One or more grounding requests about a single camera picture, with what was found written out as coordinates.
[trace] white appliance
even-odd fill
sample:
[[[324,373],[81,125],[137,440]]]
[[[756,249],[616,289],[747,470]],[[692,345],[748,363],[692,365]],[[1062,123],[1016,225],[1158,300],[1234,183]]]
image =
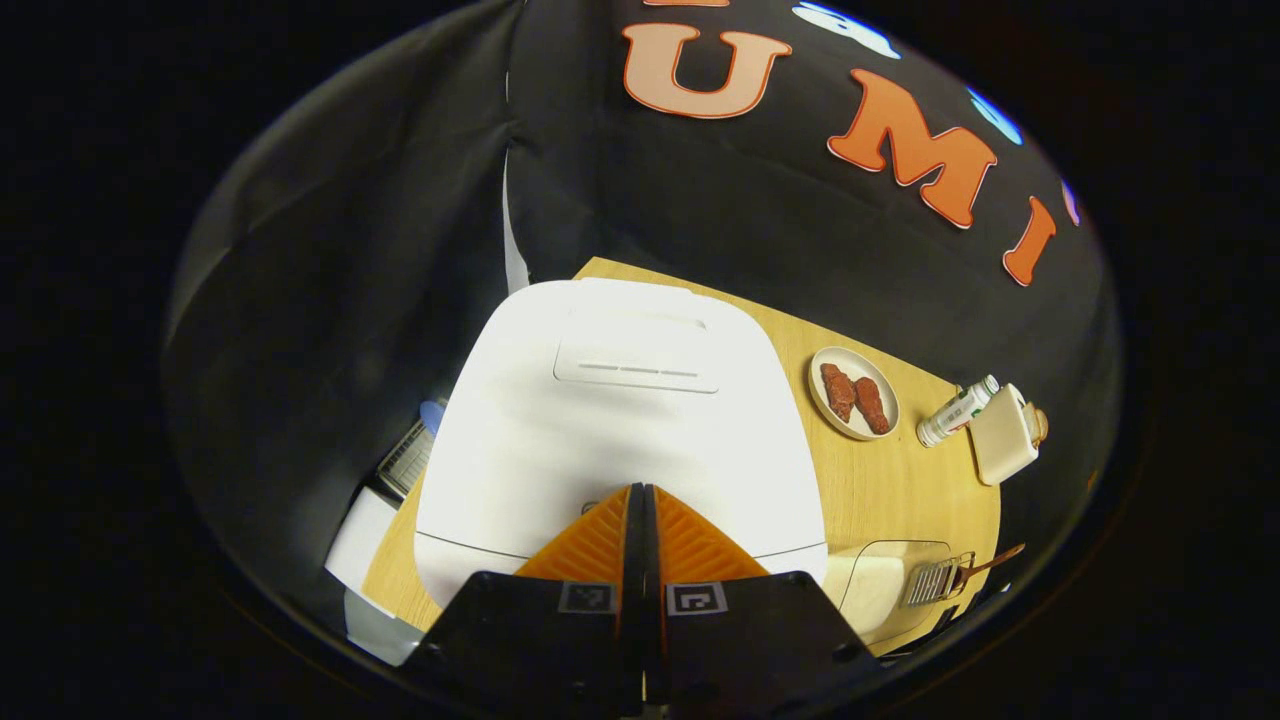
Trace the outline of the white appliance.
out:
[[[424,483],[413,555],[442,606],[631,483],[673,493],[771,573],[826,574],[818,480],[773,343],[684,288],[582,279],[511,295],[462,368]]]

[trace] blue sticker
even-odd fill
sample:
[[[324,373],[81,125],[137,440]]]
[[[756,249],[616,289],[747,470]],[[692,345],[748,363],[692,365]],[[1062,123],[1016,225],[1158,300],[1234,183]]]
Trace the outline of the blue sticker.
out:
[[[835,10],[828,10],[827,8],[814,5],[813,3],[800,3],[795,8],[791,8],[791,12],[820,28],[826,28],[837,35],[844,35],[845,37],[856,40],[863,47],[870,50],[872,53],[877,53],[895,60],[902,59],[902,56],[890,46],[887,37],[858,20],[841,15]]]
[[[1014,145],[1023,143],[1023,136],[1018,132],[1018,126],[1009,122],[1009,118],[997,110],[995,105],[987,102],[982,95],[974,92],[972,87],[966,87],[965,90],[968,90],[969,95],[973,96],[973,106],[978,109],[978,114],[982,115],[983,119],[995,126],[996,129],[998,129],[1000,133],[1007,137]]]

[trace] black fabric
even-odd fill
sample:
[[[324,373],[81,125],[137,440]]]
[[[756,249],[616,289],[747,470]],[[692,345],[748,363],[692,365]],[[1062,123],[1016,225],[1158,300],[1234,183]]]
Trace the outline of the black fabric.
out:
[[[603,255],[957,383],[992,373],[1018,384],[1052,432],[1001,488],[1001,544],[1048,550],[1084,506],[1121,389],[1114,291],[1088,214],[1071,224],[1033,128],[1015,146],[923,56],[895,42],[902,59],[883,58],[791,8],[481,3],[357,61],[244,152],[192,231],[164,382],[187,482],[251,574],[338,628],[339,587],[321,565],[352,493],[506,296],[504,163],[534,281]],[[744,115],[667,115],[622,85],[621,33],[637,22],[701,31],[677,70],[695,90],[724,81],[721,32],[794,53]],[[900,187],[892,170],[827,150],[861,99],[854,68],[908,88],[934,133],[961,126],[996,151],[970,229],[924,205],[932,178]],[[1074,190],[1087,209],[1088,188]],[[1024,288],[1001,256],[1030,195],[1057,234]]]
[[[1071,224],[1061,176],[1032,128],[1014,145],[977,113],[961,81],[925,58],[901,42],[902,59],[881,56],[796,17],[794,5],[531,4],[509,83],[516,242],[535,279],[571,277],[603,255],[777,307],[961,384],[987,373],[1012,382],[1047,411],[1052,430],[1041,459],[1002,486],[1001,543],[1047,550],[1084,506],[1121,392],[1115,299],[1088,215]],[[724,82],[732,50],[722,32],[764,35],[794,51],[776,60],[749,113],[669,115],[622,85],[622,29],[643,22],[701,31],[677,68],[692,90]],[[972,228],[924,205],[919,187],[932,178],[900,187],[891,169],[869,173],[827,150],[861,100],[854,68],[908,88],[931,132],[965,127],[995,150]],[[1088,188],[1074,190],[1087,204]],[[1020,287],[1001,258],[1028,224],[1032,195],[1057,233],[1032,286]]]
[[[507,295],[520,3],[411,32],[280,118],[192,229],[163,360],[175,454],[251,575],[337,632],[323,564],[360,480]]]

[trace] wooden handle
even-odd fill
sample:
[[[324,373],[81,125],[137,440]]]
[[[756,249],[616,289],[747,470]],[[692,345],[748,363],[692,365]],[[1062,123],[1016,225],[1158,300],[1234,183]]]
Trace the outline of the wooden handle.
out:
[[[956,575],[956,582],[963,583],[963,582],[968,580],[969,578],[977,575],[978,573],[982,573],[983,570],[991,570],[996,565],[1000,565],[1001,562],[1011,559],[1012,556],[1018,555],[1019,552],[1021,552],[1025,548],[1027,548],[1027,543],[1020,542],[1020,543],[1015,544],[1014,547],[1010,547],[1005,552],[1001,552],[1000,555],[992,557],[991,562],[983,562],[982,565],[978,565],[977,568],[960,568],[960,574]]]

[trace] orange letter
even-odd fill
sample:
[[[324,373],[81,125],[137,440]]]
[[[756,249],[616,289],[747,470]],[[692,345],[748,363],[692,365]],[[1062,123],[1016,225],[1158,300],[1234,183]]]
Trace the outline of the orange letter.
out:
[[[773,59],[791,54],[790,45],[769,37],[749,32],[721,33],[721,40],[733,46],[728,79],[716,92],[696,92],[676,82],[680,50],[686,40],[701,35],[696,28],[644,23],[626,27],[622,35],[631,40],[622,73],[622,85],[631,97],[654,110],[690,118],[732,118],[755,108],[764,96]]]
[[[1018,284],[1028,287],[1032,284],[1032,270],[1039,261],[1041,252],[1048,245],[1048,238],[1057,232],[1053,218],[1048,214],[1044,204],[1032,196],[1032,219],[1023,231],[1023,238],[1018,246],[1005,252],[1005,269],[1018,281]]]
[[[865,88],[863,102],[849,133],[832,137],[827,147],[859,168],[878,173],[884,169],[879,149],[887,135],[897,184],[906,187],[942,168],[938,179],[920,188],[920,197],[956,227],[973,225],[973,201],[987,168],[996,164],[996,154],[964,128],[929,137],[929,127],[910,92],[867,70],[852,74]]]

